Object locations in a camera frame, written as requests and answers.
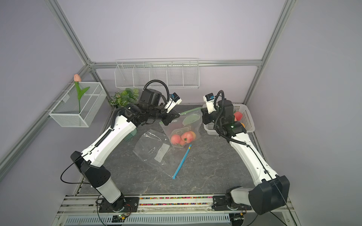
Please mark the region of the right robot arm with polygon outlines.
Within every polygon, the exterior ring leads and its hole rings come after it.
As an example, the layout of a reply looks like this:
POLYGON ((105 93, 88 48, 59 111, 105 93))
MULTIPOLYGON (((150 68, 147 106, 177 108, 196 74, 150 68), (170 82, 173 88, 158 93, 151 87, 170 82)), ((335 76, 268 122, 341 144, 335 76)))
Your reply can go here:
POLYGON ((252 207, 256 214, 263 215, 286 206, 289 180, 286 176, 279 176, 257 151, 245 126, 235 120, 233 103, 224 97, 223 90, 216 95, 209 93, 203 100, 206 104, 201 109, 203 123, 213 123, 216 133, 234 148, 246 165, 255 186, 229 189, 226 192, 228 207, 245 204, 252 207))

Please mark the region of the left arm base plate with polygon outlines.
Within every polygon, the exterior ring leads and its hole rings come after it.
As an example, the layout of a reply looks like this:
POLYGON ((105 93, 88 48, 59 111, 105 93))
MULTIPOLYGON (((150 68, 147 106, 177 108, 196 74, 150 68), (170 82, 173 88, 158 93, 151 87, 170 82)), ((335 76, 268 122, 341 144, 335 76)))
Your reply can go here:
POLYGON ((98 203, 98 210, 100 213, 118 213, 118 212, 136 212, 139 206, 139 197, 135 196, 121 196, 114 203, 108 202, 105 198, 101 198, 98 203))

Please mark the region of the red orange peach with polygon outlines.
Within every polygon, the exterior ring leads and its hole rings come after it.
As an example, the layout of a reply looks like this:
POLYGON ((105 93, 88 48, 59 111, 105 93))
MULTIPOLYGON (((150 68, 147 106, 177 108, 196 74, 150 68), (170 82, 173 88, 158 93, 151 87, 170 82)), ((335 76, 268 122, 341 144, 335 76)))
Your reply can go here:
POLYGON ((195 132, 193 132, 193 131, 189 131, 190 132, 190 134, 193 136, 193 140, 196 140, 196 134, 195 134, 195 132))

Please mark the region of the green printed zip-top bag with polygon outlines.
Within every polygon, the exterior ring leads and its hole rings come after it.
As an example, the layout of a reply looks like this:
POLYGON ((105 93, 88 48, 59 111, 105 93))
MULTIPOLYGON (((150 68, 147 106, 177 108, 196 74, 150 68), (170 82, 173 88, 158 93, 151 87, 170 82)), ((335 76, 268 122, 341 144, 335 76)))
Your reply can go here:
MULTIPOLYGON (((163 129, 165 135, 171 140, 171 136, 174 134, 178 134, 182 136, 182 134, 193 131, 196 134, 196 140, 200 139, 201 135, 199 129, 202 125, 202 112, 201 107, 197 107, 183 113, 180 113, 180 117, 173 120, 168 126, 165 126, 162 122, 159 123, 161 128, 163 129)), ((174 148, 182 148, 186 145, 191 144, 185 143, 183 140, 179 145, 172 145, 174 148)))

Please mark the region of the clear blue-zipper bag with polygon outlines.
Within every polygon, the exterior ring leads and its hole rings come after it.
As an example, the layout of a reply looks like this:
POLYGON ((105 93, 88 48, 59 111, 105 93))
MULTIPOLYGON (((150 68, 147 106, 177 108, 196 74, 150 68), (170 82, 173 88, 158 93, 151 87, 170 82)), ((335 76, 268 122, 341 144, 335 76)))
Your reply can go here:
POLYGON ((176 179, 190 147, 173 147, 165 134, 149 130, 141 136, 133 152, 147 165, 176 179))

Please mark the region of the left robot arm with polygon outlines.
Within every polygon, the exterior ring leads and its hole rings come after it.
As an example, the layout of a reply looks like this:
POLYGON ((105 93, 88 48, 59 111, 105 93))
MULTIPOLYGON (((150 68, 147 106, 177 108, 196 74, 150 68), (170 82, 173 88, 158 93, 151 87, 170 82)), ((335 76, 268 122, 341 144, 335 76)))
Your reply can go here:
POLYGON ((161 120, 169 125, 180 114, 174 108, 182 102, 176 93, 170 93, 161 80, 145 84, 139 99, 116 109, 109 127, 102 135, 82 152, 71 154, 72 165, 88 180, 88 183, 111 205, 113 211, 120 211, 125 205, 123 193, 111 179, 111 173, 104 162, 113 150, 137 127, 148 120, 161 120))

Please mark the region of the pink peach with leaf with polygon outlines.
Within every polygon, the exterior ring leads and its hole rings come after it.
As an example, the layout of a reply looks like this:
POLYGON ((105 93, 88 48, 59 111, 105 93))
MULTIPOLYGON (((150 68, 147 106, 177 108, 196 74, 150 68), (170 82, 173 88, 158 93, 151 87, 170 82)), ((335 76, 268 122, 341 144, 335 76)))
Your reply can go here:
POLYGON ((193 141, 193 136, 190 134, 190 132, 186 132, 186 133, 182 134, 181 139, 185 143, 190 143, 193 141))

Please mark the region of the pink peach back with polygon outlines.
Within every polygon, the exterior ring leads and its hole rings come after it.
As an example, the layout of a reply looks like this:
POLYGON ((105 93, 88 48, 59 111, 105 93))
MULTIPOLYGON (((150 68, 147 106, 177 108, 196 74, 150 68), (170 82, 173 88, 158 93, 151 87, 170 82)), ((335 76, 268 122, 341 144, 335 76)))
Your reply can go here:
POLYGON ((242 117, 243 117, 243 114, 241 112, 236 111, 234 113, 234 120, 235 121, 241 121, 242 117))

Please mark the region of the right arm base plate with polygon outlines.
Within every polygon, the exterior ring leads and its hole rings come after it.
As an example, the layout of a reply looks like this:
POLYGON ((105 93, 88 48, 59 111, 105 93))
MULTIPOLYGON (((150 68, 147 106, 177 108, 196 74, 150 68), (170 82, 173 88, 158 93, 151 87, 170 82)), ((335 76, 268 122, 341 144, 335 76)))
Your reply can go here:
POLYGON ((251 211, 252 207, 245 204, 237 204, 228 195, 214 195, 213 205, 215 211, 251 211))

